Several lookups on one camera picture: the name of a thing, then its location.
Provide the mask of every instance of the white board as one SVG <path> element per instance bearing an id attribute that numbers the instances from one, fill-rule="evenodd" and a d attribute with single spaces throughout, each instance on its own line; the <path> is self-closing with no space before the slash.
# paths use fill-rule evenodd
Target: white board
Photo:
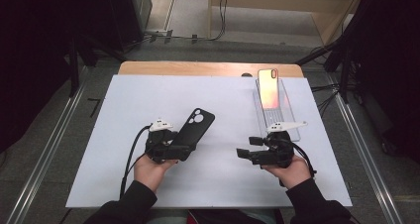
<path id="1" fill-rule="evenodd" d="M 299 128 L 300 146 L 318 171 L 316 182 L 326 199 L 345 206 L 352 202 L 331 144 L 305 78 L 284 78 Z M 179 131 L 188 115 L 201 108 L 215 121 L 187 161 L 165 175 L 157 191 L 156 208 L 281 207 L 291 206 L 278 180 L 236 149 L 261 150 L 249 145 L 259 136 L 251 77 L 115 75 L 75 178 L 67 207 L 98 207 L 118 200 L 127 157 L 138 132 L 161 118 Z M 145 150 L 147 132 L 134 157 Z M 127 187 L 133 180 L 130 173 Z"/>

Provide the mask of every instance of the wooden table edge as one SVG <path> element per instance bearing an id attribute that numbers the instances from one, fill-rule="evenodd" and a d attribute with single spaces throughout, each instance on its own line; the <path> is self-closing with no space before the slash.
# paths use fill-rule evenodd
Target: wooden table edge
<path id="1" fill-rule="evenodd" d="M 118 74 L 241 76 L 249 73 L 257 77 L 260 69 L 270 68 L 276 68 L 279 77 L 303 77 L 297 64 L 198 61 L 125 61 Z"/>

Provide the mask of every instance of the metal frame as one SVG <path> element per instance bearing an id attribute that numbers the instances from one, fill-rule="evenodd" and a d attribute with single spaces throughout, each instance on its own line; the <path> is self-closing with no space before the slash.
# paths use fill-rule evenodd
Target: metal frame
<path id="1" fill-rule="evenodd" d="M 327 76 L 330 83 L 338 83 L 334 74 L 327 73 Z M 373 191 L 376 194 L 376 198 L 380 204 L 380 207 L 382 208 L 382 212 L 387 222 L 401 224 L 404 223 L 401 216 L 399 215 L 397 207 L 395 206 L 392 195 L 389 193 L 388 187 L 383 180 L 373 157 L 370 154 L 362 132 L 359 129 L 355 117 L 353 116 L 350 105 L 346 104 L 339 94 L 336 95 L 336 101 L 339 105 L 344 121 L 346 122 L 353 142 L 355 143 L 356 150 L 359 153 L 359 157 L 361 158 L 362 164 L 366 170 L 367 177 L 371 186 L 373 187 Z"/>
<path id="2" fill-rule="evenodd" d="M 25 216 L 28 213 L 28 210 L 35 198 L 35 195 L 38 192 L 38 189 L 41 186 L 41 183 L 44 179 L 44 176 L 49 169 L 50 163 L 52 162 L 53 156 L 59 146 L 61 141 L 62 135 L 64 134 L 68 122 L 70 121 L 74 110 L 77 107 L 77 104 L 80 100 L 80 97 L 84 91 L 86 80 L 90 74 L 91 68 L 85 66 L 80 74 L 80 86 L 78 90 L 75 92 L 74 96 L 69 98 L 64 110 L 62 111 L 53 131 L 52 134 L 41 154 L 40 158 L 38 159 L 37 164 L 35 165 L 34 170 L 32 171 L 30 177 L 26 181 L 21 194 L 19 195 L 19 199 L 13 208 L 12 213 L 7 220 L 7 224 L 15 224 L 15 223 L 23 223 L 25 220 Z"/>

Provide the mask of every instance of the black sleeve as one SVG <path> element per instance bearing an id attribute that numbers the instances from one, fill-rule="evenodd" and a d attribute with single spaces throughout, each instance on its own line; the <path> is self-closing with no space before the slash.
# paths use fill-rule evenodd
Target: black sleeve
<path id="1" fill-rule="evenodd" d="M 157 200 L 148 187 L 133 181 L 121 200 L 105 203 L 84 223 L 137 223 L 147 215 Z"/>
<path id="2" fill-rule="evenodd" d="M 295 210 L 292 224 L 353 223 L 352 215 L 338 201 L 327 201 L 313 178 L 299 183 L 286 191 Z"/>

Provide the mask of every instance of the orange phone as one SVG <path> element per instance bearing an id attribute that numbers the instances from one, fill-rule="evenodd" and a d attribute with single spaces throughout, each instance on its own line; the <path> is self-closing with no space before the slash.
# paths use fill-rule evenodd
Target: orange phone
<path id="1" fill-rule="evenodd" d="M 278 107 L 277 69 L 259 70 L 259 93 L 262 101 L 262 109 Z"/>

